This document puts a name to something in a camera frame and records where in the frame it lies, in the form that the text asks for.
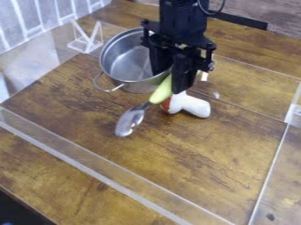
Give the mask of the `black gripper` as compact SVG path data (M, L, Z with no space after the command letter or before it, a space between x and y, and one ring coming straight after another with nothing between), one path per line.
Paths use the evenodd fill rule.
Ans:
M159 20L141 20L141 45L150 49L154 75L171 64L171 91L182 93L194 83L198 69L212 68L216 44L206 38L208 0L159 0Z

